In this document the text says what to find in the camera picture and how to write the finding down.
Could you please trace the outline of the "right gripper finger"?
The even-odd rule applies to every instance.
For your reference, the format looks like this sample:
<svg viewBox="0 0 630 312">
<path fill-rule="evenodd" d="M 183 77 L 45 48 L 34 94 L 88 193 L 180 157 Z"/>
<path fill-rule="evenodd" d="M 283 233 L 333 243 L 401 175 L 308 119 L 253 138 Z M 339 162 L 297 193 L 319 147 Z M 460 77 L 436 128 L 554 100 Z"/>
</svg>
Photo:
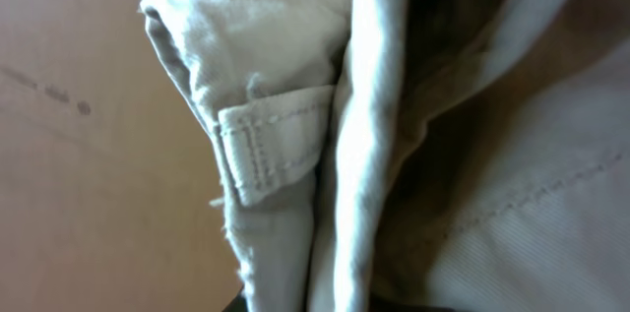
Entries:
<svg viewBox="0 0 630 312">
<path fill-rule="evenodd" d="M 238 292 L 221 312 L 248 312 L 247 301 L 242 293 Z"/>
</svg>

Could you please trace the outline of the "beige khaki shorts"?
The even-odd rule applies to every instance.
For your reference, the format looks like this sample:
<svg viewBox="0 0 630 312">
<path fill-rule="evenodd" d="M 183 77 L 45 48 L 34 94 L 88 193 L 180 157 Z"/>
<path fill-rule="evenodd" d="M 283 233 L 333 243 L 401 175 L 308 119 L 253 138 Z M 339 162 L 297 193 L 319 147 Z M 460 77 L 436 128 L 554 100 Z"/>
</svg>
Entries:
<svg viewBox="0 0 630 312">
<path fill-rule="evenodd" d="M 141 0 L 248 311 L 625 311 L 629 0 Z"/>
</svg>

